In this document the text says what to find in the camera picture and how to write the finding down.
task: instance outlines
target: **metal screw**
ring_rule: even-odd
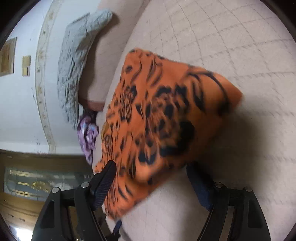
[[[252,191],[252,189],[251,189],[250,187],[245,187],[245,190],[246,190],[247,192],[251,192],[251,191]]]
[[[57,193],[59,191],[59,188],[53,188],[52,193]]]
[[[85,182],[85,183],[82,183],[81,184],[81,187],[82,188],[87,188],[89,186],[89,183],[88,182]]]
[[[221,187],[223,187],[223,184],[220,182],[215,182],[215,187],[221,188]]]

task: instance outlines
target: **purple garment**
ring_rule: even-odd
[[[79,144],[86,157],[87,163],[92,165],[93,151],[96,148],[95,141],[99,134],[99,127],[93,123],[93,118],[89,115],[84,115],[77,128]]]

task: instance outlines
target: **wall picture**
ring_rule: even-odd
[[[17,38],[5,42],[0,51],[0,76],[13,74]]]

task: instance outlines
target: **floral wallpaper border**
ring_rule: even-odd
[[[36,65],[35,65],[35,88],[36,88],[36,99],[37,106],[40,115],[42,128],[49,145],[49,153],[56,152],[56,146],[50,128],[48,120],[48,114],[46,110],[45,91],[44,91],[44,70],[45,70],[45,59],[47,54],[47,45],[49,36],[51,34],[52,27],[55,19],[59,12],[59,9],[64,0],[53,0],[50,8],[45,16],[36,51]]]

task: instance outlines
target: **orange cushion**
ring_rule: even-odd
[[[141,49],[126,56],[101,131],[102,158],[117,174],[105,200],[118,218],[174,171],[197,159],[241,92],[219,74]]]

